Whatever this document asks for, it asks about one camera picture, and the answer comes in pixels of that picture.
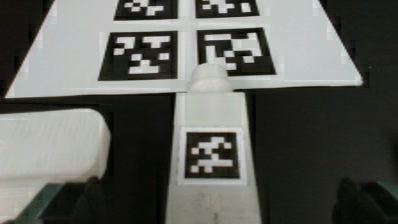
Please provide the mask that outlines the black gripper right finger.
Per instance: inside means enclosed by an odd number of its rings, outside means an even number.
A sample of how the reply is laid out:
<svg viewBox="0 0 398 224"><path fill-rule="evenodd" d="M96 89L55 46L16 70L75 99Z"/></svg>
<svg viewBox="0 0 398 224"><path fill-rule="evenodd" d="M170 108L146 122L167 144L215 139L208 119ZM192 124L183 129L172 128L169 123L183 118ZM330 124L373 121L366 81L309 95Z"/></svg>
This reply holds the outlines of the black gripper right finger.
<svg viewBox="0 0 398 224"><path fill-rule="evenodd" d="M398 183L341 179L332 224L398 224Z"/></svg>

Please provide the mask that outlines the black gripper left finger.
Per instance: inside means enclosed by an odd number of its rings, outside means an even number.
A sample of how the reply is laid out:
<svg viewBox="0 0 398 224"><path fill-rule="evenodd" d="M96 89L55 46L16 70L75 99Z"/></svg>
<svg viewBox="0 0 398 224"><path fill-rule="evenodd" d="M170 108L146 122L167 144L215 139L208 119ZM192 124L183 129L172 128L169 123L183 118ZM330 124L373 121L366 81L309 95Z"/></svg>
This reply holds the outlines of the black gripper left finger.
<svg viewBox="0 0 398 224"><path fill-rule="evenodd" d="M101 181L48 183L14 218L14 224L99 224L105 212Z"/></svg>

